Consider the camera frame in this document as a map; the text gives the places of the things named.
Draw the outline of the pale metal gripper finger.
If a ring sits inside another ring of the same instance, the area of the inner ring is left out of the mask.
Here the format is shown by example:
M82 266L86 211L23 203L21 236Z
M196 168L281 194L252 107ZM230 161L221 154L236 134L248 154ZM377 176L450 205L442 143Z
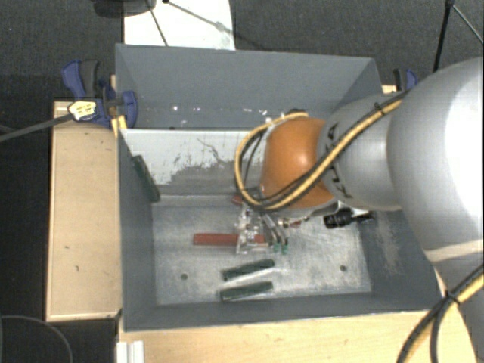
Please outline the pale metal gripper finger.
M269 242L263 236L242 237L237 239L236 254L248 254L256 251L266 251L269 248Z
M235 230L239 234L260 234L261 224L261 215L257 211L249 206L242 206L235 223Z

